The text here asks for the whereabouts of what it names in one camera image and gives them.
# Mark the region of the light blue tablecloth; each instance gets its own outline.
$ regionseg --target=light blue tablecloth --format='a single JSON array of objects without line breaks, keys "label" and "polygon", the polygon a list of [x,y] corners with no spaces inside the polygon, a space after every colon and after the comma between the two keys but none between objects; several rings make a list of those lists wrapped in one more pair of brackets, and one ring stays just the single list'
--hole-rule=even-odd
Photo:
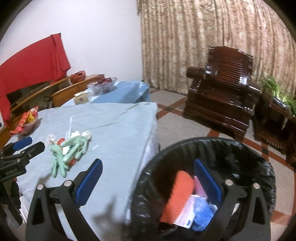
[{"label": "light blue tablecloth", "polygon": [[[90,103],[122,103],[135,104],[139,102],[151,102],[149,86],[142,81],[122,81],[117,83],[117,89],[101,96],[94,96]],[[67,101],[62,106],[75,105],[74,100]]]},{"label": "light blue tablecloth", "polygon": [[[31,203],[38,184],[60,186],[65,180],[74,180],[78,173],[87,170],[99,158],[103,162],[103,174],[80,211],[101,241],[121,241],[129,197],[146,164],[144,156],[152,140],[156,113],[157,103],[153,102],[80,104],[40,111],[40,126],[30,135],[33,144],[44,142],[49,134],[57,139],[65,137],[71,117],[71,130],[80,133],[90,130],[92,140],[87,153],[67,172],[66,178],[60,173],[56,178],[51,176],[53,156],[46,147],[43,153],[30,160],[27,173],[17,177],[20,192]],[[60,206],[57,208],[66,235],[77,240],[64,212]]]}]

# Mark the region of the red cloth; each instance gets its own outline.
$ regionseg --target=red cloth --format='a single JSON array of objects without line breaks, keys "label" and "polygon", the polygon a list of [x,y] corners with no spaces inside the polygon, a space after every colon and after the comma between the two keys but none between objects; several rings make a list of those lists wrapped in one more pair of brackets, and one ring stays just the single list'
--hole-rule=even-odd
[{"label": "red cloth", "polygon": [[22,49],[0,65],[0,112],[4,124],[10,118],[6,95],[42,82],[62,79],[70,69],[61,35],[53,34]]}]

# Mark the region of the white wall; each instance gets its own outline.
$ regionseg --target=white wall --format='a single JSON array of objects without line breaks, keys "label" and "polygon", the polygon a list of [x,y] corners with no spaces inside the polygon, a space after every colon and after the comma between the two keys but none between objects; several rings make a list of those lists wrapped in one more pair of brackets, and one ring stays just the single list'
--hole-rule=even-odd
[{"label": "white wall", "polygon": [[136,0],[33,0],[0,42],[0,64],[26,46],[61,33],[71,69],[142,79]]}]

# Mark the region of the blue cloth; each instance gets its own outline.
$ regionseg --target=blue cloth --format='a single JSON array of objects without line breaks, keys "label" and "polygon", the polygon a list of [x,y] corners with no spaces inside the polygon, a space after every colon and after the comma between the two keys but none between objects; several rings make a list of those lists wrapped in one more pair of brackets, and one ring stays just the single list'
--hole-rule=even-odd
[{"label": "blue cloth", "polygon": [[204,231],[214,216],[210,205],[203,197],[197,197],[195,199],[194,214],[195,218],[191,228],[197,232]]},{"label": "blue cloth", "polygon": [[142,81],[119,82],[117,89],[93,100],[91,103],[134,104],[151,102],[149,86]]}]

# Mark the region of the trash can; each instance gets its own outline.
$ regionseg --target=trash can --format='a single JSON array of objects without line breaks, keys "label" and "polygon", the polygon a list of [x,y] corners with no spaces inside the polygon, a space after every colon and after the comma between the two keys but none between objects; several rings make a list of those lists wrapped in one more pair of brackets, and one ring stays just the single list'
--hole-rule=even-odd
[{"label": "trash can", "polygon": [[[203,160],[209,170],[217,171],[224,180],[231,179],[236,185],[249,187],[258,183],[271,217],[276,200],[275,174],[271,164],[235,140],[192,138],[162,150],[142,171],[132,195],[130,237],[133,240],[199,240],[201,232],[158,221],[170,197],[176,173],[182,170],[193,177],[196,159]],[[220,240],[230,238],[240,212],[239,208],[231,217]]]}]

